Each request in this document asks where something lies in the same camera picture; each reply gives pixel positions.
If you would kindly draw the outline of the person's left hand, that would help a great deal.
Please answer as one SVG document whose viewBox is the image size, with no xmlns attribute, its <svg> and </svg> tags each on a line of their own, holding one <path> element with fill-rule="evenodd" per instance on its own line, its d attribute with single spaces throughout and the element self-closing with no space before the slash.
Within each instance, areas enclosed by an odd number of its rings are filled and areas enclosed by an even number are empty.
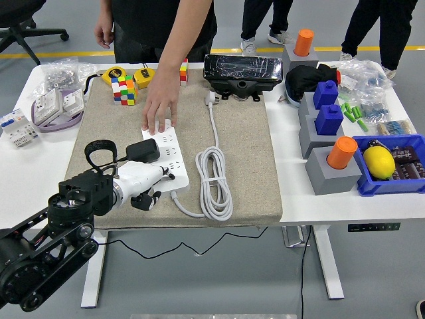
<svg viewBox="0 0 425 319">
<path fill-rule="evenodd" d="M 177 104 L 180 82 L 179 69 L 158 68 L 147 87 L 147 98 L 142 110 L 141 128 L 151 135 L 164 132 L 165 116 L 170 111 L 171 125 L 177 125 Z"/>
</svg>

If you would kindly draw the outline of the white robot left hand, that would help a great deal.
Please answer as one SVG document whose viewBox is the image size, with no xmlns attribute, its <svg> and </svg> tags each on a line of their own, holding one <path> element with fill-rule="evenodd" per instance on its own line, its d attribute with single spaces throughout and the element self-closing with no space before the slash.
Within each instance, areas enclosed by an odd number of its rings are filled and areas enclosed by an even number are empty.
<svg viewBox="0 0 425 319">
<path fill-rule="evenodd" d="M 112 209 L 121 207 L 130 198 L 132 207 L 149 211 L 161 197 L 160 191 L 152 195 L 149 192 L 163 176 L 175 179 L 168 167 L 136 161 L 125 163 L 119 168 L 118 177 L 114 178 L 115 203 Z"/>
</svg>

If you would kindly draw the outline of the person's right hand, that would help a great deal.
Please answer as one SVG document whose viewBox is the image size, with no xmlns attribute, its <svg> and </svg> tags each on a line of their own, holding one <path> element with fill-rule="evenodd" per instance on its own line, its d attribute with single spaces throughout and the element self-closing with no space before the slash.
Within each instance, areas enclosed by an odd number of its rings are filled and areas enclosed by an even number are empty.
<svg viewBox="0 0 425 319">
<path fill-rule="evenodd" d="M 114 41 L 112 18 L 100 15 L 94 27 L 94 36 L 97 44 L 104 49 L 109 49 Z"/>
</svg>

